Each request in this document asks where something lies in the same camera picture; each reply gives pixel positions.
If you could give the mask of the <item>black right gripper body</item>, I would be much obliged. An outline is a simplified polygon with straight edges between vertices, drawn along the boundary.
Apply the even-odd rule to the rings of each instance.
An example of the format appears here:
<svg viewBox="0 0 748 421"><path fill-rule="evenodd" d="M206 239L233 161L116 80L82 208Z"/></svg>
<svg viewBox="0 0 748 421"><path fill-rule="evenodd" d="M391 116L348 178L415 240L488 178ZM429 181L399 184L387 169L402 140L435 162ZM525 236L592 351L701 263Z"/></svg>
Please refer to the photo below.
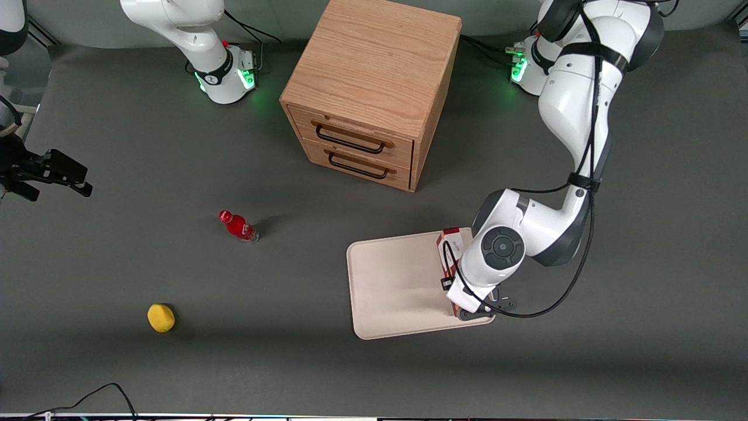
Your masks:
<svg viewBox="0 0 748 421"><path fill-rule="evenodd" d="M26 149L17 135L1 138L1 183L2 196L11 194L11 181L40 179L39 156Z"/></svg>

